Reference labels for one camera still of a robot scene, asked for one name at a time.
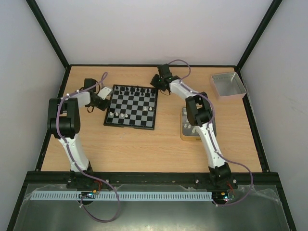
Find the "black grey chess board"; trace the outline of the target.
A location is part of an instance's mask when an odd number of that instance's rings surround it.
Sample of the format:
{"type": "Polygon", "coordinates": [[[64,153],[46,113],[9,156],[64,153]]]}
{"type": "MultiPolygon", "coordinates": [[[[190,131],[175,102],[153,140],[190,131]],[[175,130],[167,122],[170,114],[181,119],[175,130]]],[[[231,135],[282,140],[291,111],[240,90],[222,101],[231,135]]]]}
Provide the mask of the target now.
{"type": "Polygon", "coordinates": [[[158,89],[131,85],[114,85],[110,97],[110,105],[106,111],[104,125],[111,127],[129,127],[154,130],[158,89]]]}

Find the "gold tin piece tray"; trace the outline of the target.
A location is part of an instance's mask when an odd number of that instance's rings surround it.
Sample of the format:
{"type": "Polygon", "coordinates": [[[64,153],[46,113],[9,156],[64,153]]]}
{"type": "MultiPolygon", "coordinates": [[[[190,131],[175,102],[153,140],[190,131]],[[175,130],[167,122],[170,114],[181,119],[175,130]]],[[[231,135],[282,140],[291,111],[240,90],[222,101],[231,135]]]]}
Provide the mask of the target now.
{"type": "Polygon", "coordinates": [[[183,141],[201,141],[201,138],[187,118],[186,107],[183,107],[180,114],[180,138],[183,141]]]}

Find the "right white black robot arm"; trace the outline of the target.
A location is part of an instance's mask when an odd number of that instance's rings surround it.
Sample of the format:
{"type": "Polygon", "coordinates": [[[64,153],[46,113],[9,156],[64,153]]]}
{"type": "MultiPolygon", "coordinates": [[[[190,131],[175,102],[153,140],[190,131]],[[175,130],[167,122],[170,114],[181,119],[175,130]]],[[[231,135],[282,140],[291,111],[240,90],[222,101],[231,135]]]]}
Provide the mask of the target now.
{"type": "Polygon", "coordinates": [[[168,64],[159,65],[157,69],[158,74],[152,78],[151,85],[185,101],[187,119],[199,134],[207,154],[210,184],[221,189],[231,180],[231,169],[216,140],[213,104],[205,92],[193,90],[181,78],[172,75],[168,64]]]}

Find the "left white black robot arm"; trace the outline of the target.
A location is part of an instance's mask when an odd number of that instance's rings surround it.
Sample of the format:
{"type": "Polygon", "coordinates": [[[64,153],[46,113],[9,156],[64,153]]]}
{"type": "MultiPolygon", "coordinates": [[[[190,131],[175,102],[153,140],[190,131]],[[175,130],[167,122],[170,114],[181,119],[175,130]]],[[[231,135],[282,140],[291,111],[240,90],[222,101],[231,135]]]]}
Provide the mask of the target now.
{"type": "Polygon", "coordinates": [[[79,136],[81,120],[79,109],[98,108],[104,111],[112,93],[110,87],[103,85],[103,80],[92,78],[84,80],[84,86],[71,94],[60,98],[51,98],[48,107],[48,131],[63,146],[70,163],[67,186],[82,190],[92,190],[102,186],[102,182],[90,178],[92,167],[86,157],[79,136]]]}

